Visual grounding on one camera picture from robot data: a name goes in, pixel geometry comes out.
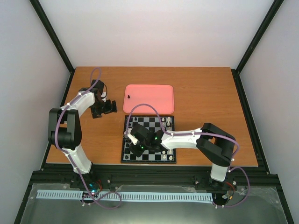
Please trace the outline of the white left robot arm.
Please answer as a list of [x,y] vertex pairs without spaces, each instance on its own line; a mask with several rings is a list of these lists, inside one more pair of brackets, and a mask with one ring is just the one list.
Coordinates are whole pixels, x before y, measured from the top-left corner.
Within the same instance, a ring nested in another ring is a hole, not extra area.
[[88,109],[92,118],[101,118],[103,114],[117,112],[116,102],[107,99],[106,85],[93,80],[91,87],[81,88],[76,97],[60,108],[49,112],[48,140],[68,158],[75,173],[81,173],[81,183],[87,188],[96,185],[97,176],[90,172],[92,162],[87,158],[81,146],[81,115]]

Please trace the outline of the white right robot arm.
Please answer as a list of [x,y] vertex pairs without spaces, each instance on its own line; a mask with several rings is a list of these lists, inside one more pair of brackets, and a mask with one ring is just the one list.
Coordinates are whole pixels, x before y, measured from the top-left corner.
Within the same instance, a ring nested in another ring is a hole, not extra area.
[[177,148],[198,149],[212,163],[210,178],[224,182],[240,145],[235,138],[211,123],[189,131],[150,131],[140,124],[127,127],[124,137],[131,141],[129,149],[135,156],[145,150],[170,151]]

